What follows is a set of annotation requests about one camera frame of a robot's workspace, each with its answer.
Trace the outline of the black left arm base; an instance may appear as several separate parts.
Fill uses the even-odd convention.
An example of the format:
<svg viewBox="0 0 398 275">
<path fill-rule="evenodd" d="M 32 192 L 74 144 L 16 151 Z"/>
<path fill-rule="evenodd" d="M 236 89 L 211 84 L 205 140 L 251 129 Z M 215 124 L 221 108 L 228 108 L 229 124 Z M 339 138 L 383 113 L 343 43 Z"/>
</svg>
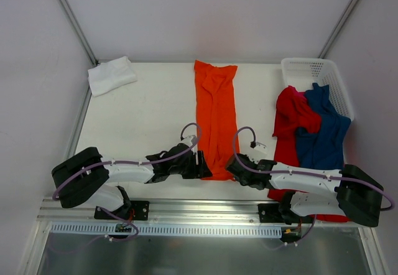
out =
<svg viewBox="0 0 398 275">
<path fill-rule="evenodd" d="M 143 200 L 130 200 L 119 209 L 111 212 L 113 215 L 132 221 L 147 221 L 149 216 L 150 202 Z M 115 220 L 115 217 L 104 212 L 100 207 L 96 207 L 94 219 L 96 220 Z"/>
</svg>

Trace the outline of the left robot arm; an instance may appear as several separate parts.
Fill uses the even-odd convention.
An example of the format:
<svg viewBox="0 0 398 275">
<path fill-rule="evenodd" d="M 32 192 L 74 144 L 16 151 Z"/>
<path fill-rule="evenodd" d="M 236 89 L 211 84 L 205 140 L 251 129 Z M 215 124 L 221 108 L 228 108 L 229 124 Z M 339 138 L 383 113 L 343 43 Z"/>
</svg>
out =
<svg viewBox="0 0 398 275">
<path fill-rule="evenodd" d="M 53 168 L 56 190 L 52 198 L 62 208 L 93 205 L 97 220 L 132 220 L 139 209 L 120 185 L 122 182 L 157 184 L 171 175 L 188 180 L 212 176 L 203 151 L 194 151 L 194 140 L 188 137 L 170 150 L 145 156 L 140 161 L 106 159 L 96 147 L 88 147 Z"/>
</svg>

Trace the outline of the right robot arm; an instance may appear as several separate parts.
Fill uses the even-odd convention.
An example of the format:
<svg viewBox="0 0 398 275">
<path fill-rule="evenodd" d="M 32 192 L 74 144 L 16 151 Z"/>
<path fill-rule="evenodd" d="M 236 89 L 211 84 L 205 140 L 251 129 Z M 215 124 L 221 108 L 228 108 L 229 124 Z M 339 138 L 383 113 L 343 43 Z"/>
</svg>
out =
<svg viewBox="0 0 398 275">
<path fill-rule="evenodd" d="M 283 191 L 278 208 L 270 214 L 291 225 L 315 217 L 341 219 L 375 228 L 382 210 L 383 187 L 355 165 L 343 169 L 315 170 L 292 167 L 247 155 L 234 154 L 226 170 L 242 186 L 258 190 Z"/>
</svg>

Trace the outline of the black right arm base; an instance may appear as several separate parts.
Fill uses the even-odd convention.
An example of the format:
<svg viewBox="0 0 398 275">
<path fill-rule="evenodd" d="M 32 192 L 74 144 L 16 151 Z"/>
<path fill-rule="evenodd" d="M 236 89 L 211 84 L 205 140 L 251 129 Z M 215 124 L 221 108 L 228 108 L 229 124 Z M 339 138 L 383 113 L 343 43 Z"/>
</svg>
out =
<svg viewBox="0 0 398 275">
<path fill-rule="evenodd" d="M 260 203 L 257 205 L 259 221 L 261 223 L 311 223 L 313 217 L 301 217 L 292 212 L 289 208 L 283 207 L 279 203 Z"/>
</svg>

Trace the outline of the orange t shirt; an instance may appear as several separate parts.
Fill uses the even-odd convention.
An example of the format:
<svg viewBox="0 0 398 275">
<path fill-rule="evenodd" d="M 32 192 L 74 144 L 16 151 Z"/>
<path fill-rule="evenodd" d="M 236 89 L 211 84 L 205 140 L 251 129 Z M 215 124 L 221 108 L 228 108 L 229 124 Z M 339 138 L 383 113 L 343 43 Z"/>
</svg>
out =
<svg viewBox="0 0 398 275">
<path fill-rule="evenodd" d="M 227 181 L 233 176 L 225 165 L 233 155 L 237 132 L 233 80 L 238 67 L 216 67 L 199 60 L 194 63 L 196 121 L 201 127 L 199 150 L 212 173 L 209 180 Z"/>
</svg>

